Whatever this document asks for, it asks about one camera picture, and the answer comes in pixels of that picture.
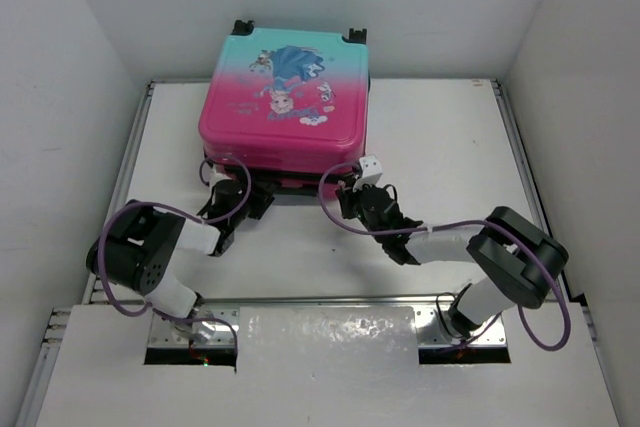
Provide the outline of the pink and teal kids suitcase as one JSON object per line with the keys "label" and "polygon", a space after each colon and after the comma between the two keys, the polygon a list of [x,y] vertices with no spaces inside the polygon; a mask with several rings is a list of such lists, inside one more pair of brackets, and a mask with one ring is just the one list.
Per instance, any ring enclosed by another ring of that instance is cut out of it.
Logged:
{"label": "pink and teal kids suitcase", "polygon": [[205,156],[284,193],[313,195],[325,172],[366,150],[367,31],[347,34],[235,21],[198,121]]}

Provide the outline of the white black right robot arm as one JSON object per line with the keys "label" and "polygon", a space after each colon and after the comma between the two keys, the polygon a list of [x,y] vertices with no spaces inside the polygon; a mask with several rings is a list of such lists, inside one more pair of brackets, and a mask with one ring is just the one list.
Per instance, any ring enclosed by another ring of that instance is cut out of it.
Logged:
{"label": "white black right robot arm", "polygon": [[474,263],[485,274],[454,298],[440,325],[450,338],[470,341],[486,321],[516,307],[538,309],[569,260],[564,246],[515,210],[499,206],[481,221],[428,228],[405,216],[393,187],[336,190],[341,216],[358,220],[399,265]]}

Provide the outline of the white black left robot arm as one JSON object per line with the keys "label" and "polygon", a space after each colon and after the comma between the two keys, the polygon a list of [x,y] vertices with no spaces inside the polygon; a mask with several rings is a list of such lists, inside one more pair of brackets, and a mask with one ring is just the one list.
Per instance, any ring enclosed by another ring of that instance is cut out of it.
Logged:
{"label": "white black left robot arm", "polygon": [[187,322],[200,296],[169,269],[176,250],[220,257],[247,218],[259,220],[278,182],[223,179],[193,216],[175,207],[132,200],[106,224],[86,257],[87,269],[143,297],[160,315]]}

